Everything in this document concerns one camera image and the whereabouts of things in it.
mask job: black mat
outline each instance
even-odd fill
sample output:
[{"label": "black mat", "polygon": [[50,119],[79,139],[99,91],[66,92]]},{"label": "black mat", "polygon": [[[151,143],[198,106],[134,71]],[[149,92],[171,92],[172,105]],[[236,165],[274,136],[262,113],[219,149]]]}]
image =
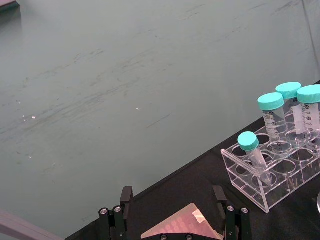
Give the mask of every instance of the black mat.
[{"label": "black mat", "polygon": [[[190,203],[195,203],[212,227],[218,229],[212,185],[220,185],[236,207],[247,206],[250,210],[254,240],[319,240],[320,214],[316,203],[320,191],[319,176],[273,207],[268,214],[231,185],[220,150],[235,144],[243,131],[254,132],[263,126],[261,118],[135,196],[128,226],[130,239],[140,239],[142,233]],[[68,240],[95,240],[95,225],[96,222],[91,223]]]}]

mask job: teal cap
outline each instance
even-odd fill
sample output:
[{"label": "teal cap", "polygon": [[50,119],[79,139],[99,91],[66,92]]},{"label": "teal cap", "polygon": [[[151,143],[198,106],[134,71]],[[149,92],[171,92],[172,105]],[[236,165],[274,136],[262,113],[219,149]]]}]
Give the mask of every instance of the teal cap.
[{"label": "teal cap", "polygon": [[244,151],[252,151],[259,145],[257,136],[252,131],[245,131],[238,136],[240,148]]},{"label": "teal cap", "polygon": [[284,104],[284,97],[279,92],[267,93],[258,98],[258,106],[262,111],[278,109]]},{"label": "teal cap", "polygon": [[281,93],[284,99],[293,99],[297,97],[297,91],[302,87],[300,82],[292,81],[280,84],[275,88]]},{"label": "teal cap", "polygon": [[300,88],[297,92],[298,101],[303,104],[320,102],[320,85],[310,85]]}]

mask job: black surface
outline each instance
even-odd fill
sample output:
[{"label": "black surface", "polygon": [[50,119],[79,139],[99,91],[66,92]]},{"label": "black surface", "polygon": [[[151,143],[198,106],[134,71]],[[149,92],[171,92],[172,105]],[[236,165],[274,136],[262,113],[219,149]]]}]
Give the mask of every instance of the black surface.
[{"label": "black surface", "polygon": [[[320,214],[317,196],[320,178],[317,176],[296,190],[266,214],[235,189],[229,180],[221,149],[234,145],[243,131],[256,131],[264,126],[262,118],[236,133],[226,141],[164,178],[133,198],[128,222],[131,240],[138,240],[142,233],[170,217],[190,203],[195,203],[214,229],[219,228],[219,211],[213,201],[212,186],[220,185],[235,207],[250,210],[250,223],[254,240],[319,240]],[[93,227],[86,227],[68,240],[95,240]]]}]

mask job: screw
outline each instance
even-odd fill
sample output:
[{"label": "screw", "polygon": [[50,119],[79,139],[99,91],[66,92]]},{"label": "screw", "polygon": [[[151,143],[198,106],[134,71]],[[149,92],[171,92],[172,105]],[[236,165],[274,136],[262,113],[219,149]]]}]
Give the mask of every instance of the screw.
[{"label": "screw", "polygon": [[102,209],[102,210],[100,211],[100,214],[105,215],[107,212],[108,212],[107,209]]},{"label": "screw", "polygon": [[114,209],[114,211],[115,211],[116,213],[120,212],[120,211],[121,211],[121,207],[117,206],[117,207]]},{"label": "screw", "polygon": [[235,210],[233,206],[228,206],[226,209],[228,209],[230,212],[233,212]]},{"label": "screw", "polygon": [[247,214],[249,211],[248,209],[246,209],[245,207],[244,208],[241,208],[241,211],[244,213],[244,214]]},{"label": "screw", "polygon": [[185,236],[185,238],[186,238],[186,240],[192,240],[192,239],[193,239],[193,237],[192,237],[190,234],[187,234],[187,235]]}]

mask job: white label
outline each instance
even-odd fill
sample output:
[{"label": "white label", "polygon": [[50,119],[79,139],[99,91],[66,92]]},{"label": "white label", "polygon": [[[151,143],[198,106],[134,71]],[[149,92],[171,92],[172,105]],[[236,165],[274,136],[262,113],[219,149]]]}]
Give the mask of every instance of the white label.
[{"label": "white label", "polygon": [[318,103],[301,103],[304,127],[309,131],[320,129]]},{"label": "white label", "polygon": [[296,134],[303,134],[304,133],[304,116],[302,115],[302,108],[300,105],[291,107],[293,112],[293,119],[295,125],[295,132]]},{"label": "white label", "polygon": [[273,139],[279,138],[277,123],[274,117],[274,112],[273,111],[264,112],[263,118],[264,118],[266,131],[269,134],[269,136]]}]

